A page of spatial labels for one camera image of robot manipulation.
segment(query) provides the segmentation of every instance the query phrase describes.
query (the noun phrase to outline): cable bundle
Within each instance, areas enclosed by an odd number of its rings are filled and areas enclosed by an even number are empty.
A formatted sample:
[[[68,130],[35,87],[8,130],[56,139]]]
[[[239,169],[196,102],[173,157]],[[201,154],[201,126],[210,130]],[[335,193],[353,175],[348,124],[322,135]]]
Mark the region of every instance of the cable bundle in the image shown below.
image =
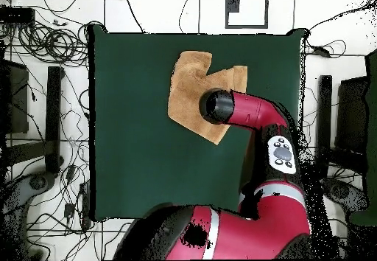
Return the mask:
[[[88,41],[87,27],[90,24],[101,23],[91,21],[82,25],[78,33],[75,34],[69,29],[52,29],[36,21],[35,26],[20,27],[18,39],[28,54],[44,63],[59,63],[78,67],[85,64],[88,58],[86,42]]]

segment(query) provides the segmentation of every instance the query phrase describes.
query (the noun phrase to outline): tan cloth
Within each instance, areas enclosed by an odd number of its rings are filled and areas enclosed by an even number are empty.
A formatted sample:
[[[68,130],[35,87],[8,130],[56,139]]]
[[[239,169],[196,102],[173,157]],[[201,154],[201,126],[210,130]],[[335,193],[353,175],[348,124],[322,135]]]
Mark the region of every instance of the tan cloth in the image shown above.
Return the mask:
[[[245,93],[247,67],[234,66],[207,76],[212,54],[186,51],[175,64],[170,86],[168,115],[185,128],[218,145],[229,125],[212,125],[199,112],[199,99],[211,88]]]

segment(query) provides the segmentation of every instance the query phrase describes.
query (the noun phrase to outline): power strip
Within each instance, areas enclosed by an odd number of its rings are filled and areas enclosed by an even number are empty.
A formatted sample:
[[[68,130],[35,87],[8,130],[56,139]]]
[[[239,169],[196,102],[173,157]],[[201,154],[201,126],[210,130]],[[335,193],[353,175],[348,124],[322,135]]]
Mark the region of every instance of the power strip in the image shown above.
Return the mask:
[[[35,25],[35,10],[30,7],[0,6],[0,24]]]

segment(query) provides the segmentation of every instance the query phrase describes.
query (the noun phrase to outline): black stand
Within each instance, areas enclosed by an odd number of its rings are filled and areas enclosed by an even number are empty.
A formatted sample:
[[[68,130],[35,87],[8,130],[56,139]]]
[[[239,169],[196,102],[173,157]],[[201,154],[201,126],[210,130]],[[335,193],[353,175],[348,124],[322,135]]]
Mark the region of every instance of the black stand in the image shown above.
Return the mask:
[[[27,247],[29,205],[36,195],[54,186],[63,163],[60,156],[60,92],[64,75],[63,68],[59,66],[48,68],[45,141],[8,147],[4,153],[7,166],[45,156],[46,171],[21,176],[3,189],[4,203],[0,220],[1,244],[4,246],[2,251],[5,254],[3,260],[31,259]]]

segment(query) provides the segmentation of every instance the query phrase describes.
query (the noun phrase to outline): white floor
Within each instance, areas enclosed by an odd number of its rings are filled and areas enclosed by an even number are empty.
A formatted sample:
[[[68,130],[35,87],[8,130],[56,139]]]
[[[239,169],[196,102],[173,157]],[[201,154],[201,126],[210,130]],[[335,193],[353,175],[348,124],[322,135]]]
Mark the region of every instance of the white floor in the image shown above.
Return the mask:
[[[53,10],[64,10],[73,0],[46,0],[50,8]],[[178,19],[182,7],[186,0],[130,0],[130,3],[141,26],[147,32],[154,33],[179,33],[180,28]],[[310,29],[315,24],[322,20],[336,15],[337,13],[350,10],[362,6],[367,0],[269,0],[269,27],[268,29],[225,29],[225,0],[200,0],[200,32],[201,33],[271,33],[271,34],[286,34],[293,27],[305,27]],[[5,4],[6,0],[0,0],[0,4]],[[45,7],[43,0],[12,0],[14,6],[39,6]],[[186,8],[182,14],[180,25],[184,32],[197,33],[198,31],[198,8],[199,0],[189,0]],[[59,29],[59,27],[52,25],[54,19],[62,24],[64,21],[68,24],[64,27],[77,33],[80,25],[73,21],[87,23],[89,21],[100,21],[108,29],[109,32],[139,32],[140,29],[130,13],[130,9],[126,0],[77,0],[72,7],[64,13],[57,13],[61,18],[52,15],[49,10],[35,8],[38,13],[36,19],[49,27]],[[341,80],[359,77],[365,75],[364,57],[369,52],[372,52],[376,47],[376,12],[364,11],[345,15],[335,21],[329,21],[321,24],[312,30],[309,42],[312,45],[325,45],[337,39],[342,39],[347,44],[345,55],[336,59],[325,59],[314,55],[308,55],[306,58],[306,86],[312,88],[314,96],[317,97],[317,81],[321,74],[331,74],[333,76],[333,102],[337,102],[337,89]],[[331,45],[335,53],[342,53],[344,48],[341,44],[335,43]],[[47,81],[47,66],[30,55],[21,54],[25,52],[22,47],[16,46],[13,48],[12,55],[6,54],[6,57],[18,63],[25,63],[30,71],[29,84],[31,87],[42,91],[42,86],[46,90]],[[77,101],[77,95],[88,88],[88,71],[84,66],[79,68],[66,67],[67,78],[63,84],[63,95],[67,100],[62,100],[62,114],[71,111],[63,120],[61,154],[66,160],[66,164],[71,159],[72,151],[76,155],[78,148],[83,153],[84,160],[89,159],[88,155],[88,121],[83,116],[83,111]],[[46,98],[42,93],[35,91],[37,101],[33,102],[29,92],[29,114],[34,116],[41,133],[45,132],[45,117],[46,117]],[[82,97],[82,104],[88,105],[88,93]],[[306,89],[304,114],[315,111],[317,107],[316,100],[309,89]],[[337,107],[333,107],[333,127],[332,127],[332,143],[335,137],[335,117],[337,114]],[[307,116],[305,120],[312,123],[315,114]],[[32,120],[29,120],[29,132],[27,134],[13,135],[12,140],[8,144],[16,145],[30,140],[39,140],[39,134],[34,126]],[[311,126],[311,144],[314,146],[315,142],[315,121]],[[13,166],[12,177],[17,176],[25,166],[30,163],[17,164]],[[84,161],[77,159],[75,161],[77,166],[85,164]],[[25,173],[32,173],[40,168],[43,169],[44,160],[40,160],[30,165]],[[83,173],[80,173],[78,179],[69,187],[71,197],[75,198],[79,184],[88,180],[88,168],[83,167]],[[28,222],[32,223],[43,213],[53,213],[58,220],[63,219],[64,203],[60,193],[59,181],[48,192],[36,197],[33,201],[33,206],[30,208],[28,215]],[[361,187],[360,180],[356,179],[354,185]],[[328,216],[330,218],[339,218],[344,220],[344,214],[340,207],[325,199],[325,205]],[[123,233],[128,225],[125,223],[131,220],[107,220],[104,223],[96,224],[95,231],[92,231],[88,242],[76,254],[75,257],[70,257],[68,260],[97,260],[101,257],[101,250],[107,242],[106,260],[110,260],[116,249],[117,243],[120,241]],[[34,225],[30,231],[29,236],[31,241],[37,241],[42,245],[48,246],[51,249],[49,260],[64,260],[67,253],[75,247],[80,239],[85,238],[78,234],[64,235],[64,227],[57,223],[52,218],[43,216],[39,219],[39,224]],[[80,229],[78,217],[74,219],[73,229]],[[340,223],[331,222],[333,233],[340,237],[345,237],[346,228]],[[114,237],[121,230],[121,233],[116,239]]]

